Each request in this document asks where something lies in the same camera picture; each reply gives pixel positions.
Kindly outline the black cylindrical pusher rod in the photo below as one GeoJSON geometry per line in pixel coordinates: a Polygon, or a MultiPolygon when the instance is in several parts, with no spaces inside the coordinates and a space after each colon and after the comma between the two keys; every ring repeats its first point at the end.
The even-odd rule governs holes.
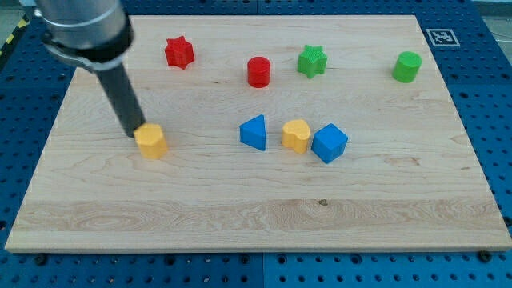
{"type": "Polygon", "coordinates": [[[112,69],[100,70],[96,75],[125,135],[133,138],[135,130],[146,119],[124,65],[121,63],[112,69]]]}

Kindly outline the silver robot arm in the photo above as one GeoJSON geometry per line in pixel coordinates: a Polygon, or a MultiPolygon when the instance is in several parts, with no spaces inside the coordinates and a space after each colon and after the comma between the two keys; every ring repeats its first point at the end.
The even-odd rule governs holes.
{"type": "Polygon", "coordinates": [[[126,136],[146,122],[122,63],[134,40],[119,0],[36,0],[42,42],[59,61],[95,74],[126,136]]]}

